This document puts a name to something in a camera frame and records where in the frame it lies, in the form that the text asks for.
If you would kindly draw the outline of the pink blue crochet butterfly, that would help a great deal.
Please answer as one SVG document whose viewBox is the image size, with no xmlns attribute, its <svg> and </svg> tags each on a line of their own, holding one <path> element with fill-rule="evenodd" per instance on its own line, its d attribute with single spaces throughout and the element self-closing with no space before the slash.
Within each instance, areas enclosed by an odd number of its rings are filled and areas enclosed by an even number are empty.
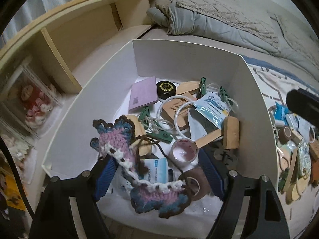
<svg viewBox="0 0 319 239">
<path fill-rule="evenodd" d="M 93 120 L 93 127 L 98 132 L 92 138 L 90 147 L 98 152 L 101 159 L 109 156 L 121 166 L 124 178 L 133 189 L 130 192 L 131 205 L 138 214 L 158 211 L 160 218 L 169 219 L 184 212 L 191 204 L 189 183 L 185 178 L 172 182 L 150 182 L 142 178 L 148 168 L 140 157 L 142 142 L 155 145 L 166 160 L 160 142 L 144 134 L 135 134 L 135 124 L 126 116 L 121 116 L 113 123 L 103 119 Z"/>
</svg>

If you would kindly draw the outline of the blue wet wipe packet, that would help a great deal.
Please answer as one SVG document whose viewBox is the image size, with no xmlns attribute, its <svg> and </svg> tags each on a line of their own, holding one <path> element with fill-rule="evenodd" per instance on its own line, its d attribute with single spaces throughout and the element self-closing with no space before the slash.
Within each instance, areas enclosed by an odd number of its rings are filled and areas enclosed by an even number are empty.
<svg viewBox="0 0 319 239">
<path fill-rule="evenodd" d="M 286 105 L 282 105 L 279 103 L 275 104 L 275 112 L 274 112 L 274 118 L 275 120 L 280 120 L 280 121 L 286 121 L 286 115 L 290 113 L 290 110 Z"/>
</svg>

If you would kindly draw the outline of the cartoon printed blanket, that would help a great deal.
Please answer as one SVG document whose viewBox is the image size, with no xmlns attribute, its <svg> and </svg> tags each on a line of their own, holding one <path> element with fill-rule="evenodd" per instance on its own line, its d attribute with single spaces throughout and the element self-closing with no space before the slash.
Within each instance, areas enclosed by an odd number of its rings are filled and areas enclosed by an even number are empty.
<svg viewBox="0 0 319 239">
<path fill-rule="evenodd" d="M 318 130 L 295 113 L 275 120 L 275 104 L 286 105 L 293 89 L 317 91 L 293 73 L 265 61 L 244 57 L 260 88 L 275 139 L 275 184 L 291 238 L 308 231 L 318 211 Z"/>
</svg>

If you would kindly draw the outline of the brown tape roll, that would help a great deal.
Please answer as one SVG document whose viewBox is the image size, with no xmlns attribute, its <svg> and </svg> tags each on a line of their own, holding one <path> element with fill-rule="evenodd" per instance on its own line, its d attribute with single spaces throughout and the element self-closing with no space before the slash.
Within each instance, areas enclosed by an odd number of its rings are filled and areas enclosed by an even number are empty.
<svg viewBox="0 0 319 239">
<path fill-rule="evenodd" d="M 198 201 L 211 192 L 210 184 L 201 167 L 187 170 L 178 179 L 187 181 L 192 201 Z"/>
</svg>

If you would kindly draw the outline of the wooden mallet stamp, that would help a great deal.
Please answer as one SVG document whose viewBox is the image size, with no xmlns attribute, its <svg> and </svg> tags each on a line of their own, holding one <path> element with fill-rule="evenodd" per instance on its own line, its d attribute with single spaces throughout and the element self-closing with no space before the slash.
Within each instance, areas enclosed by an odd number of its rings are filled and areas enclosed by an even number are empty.
<svg viewBox="0 0 319 239">
<path fill-rule="evenodd" d="M 239 120 L 236 117 L 228 116 L 224 119 L 222 129 L 217 129 L 209 134 L 195 140 L 196 148 L 200 149 L 211 142 L 223 137 L 225 149 L 239 148 Z"/>
</svg>

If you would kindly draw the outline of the pink tape roll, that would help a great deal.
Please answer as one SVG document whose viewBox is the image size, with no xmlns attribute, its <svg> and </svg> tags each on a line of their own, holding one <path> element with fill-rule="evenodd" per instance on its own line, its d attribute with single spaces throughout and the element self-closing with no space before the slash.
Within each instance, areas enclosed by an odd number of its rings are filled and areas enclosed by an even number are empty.
<svg viewBox="0 0 319 239">
<path fill-rule="evenodd" d="M 175 161 L 188 164 L 196 159 L 198 149 L 191 140 L 178 139 L 173 143 L 170 155 Z"/>
</svg>

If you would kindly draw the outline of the grey beige quilt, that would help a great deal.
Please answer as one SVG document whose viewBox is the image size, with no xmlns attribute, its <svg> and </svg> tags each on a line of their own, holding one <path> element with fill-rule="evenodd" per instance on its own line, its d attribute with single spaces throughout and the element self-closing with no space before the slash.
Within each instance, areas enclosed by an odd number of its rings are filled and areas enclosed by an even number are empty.
<svg viewBox="0 0 319 239">
<path fill-rule="evenodd" d="M 318 39 L 289 16 L 243 0 L 158 0 L 147 10 L 168 35 L 193 35 L 282 58 L 318 79 Z"/>
</svg>

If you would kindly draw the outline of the red dress doll in case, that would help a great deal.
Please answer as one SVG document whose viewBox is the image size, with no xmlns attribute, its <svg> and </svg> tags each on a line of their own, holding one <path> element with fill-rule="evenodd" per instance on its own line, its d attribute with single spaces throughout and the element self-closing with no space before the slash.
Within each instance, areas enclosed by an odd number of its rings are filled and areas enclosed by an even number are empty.
<svg viewBox="0 0 319 239">
<path fill-rule="evenodd" d="M 36 137 L 43 136 L 61 112 L 64 96 L 27 65 L 19 65 L 1 87 L 1 107 Z"/>
</svg>

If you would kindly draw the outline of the green clothes peg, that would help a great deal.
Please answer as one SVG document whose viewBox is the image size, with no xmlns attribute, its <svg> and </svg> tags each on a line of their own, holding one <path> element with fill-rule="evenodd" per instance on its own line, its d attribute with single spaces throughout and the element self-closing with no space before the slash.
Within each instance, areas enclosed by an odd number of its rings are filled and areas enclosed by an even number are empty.
<svg viewBox="0 0 319 239">
<path fill-rule="evenodd" d="M 147 135 L 153 139 L 165 142 L 167 144 L 170 144 L 173 140 L 173 137 L 169 133 L 161 130 L 158 133 L 147 133 Z"/>
</svg>

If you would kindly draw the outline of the wooden bedside shelf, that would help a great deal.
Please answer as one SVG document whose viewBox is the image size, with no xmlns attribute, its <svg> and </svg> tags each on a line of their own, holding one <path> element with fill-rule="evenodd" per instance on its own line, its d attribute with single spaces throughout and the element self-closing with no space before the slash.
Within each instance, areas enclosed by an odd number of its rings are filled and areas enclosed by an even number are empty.
<svg viewBox="0 0 319 239">
<path fill-rule="evenodd" d="M 122 46 L 151 28 L 155 0 L 73 0 L 33 20 L 1 49 L 1 72 L 26 55 L 65 93 L 78 93 Z"/>
</svg>

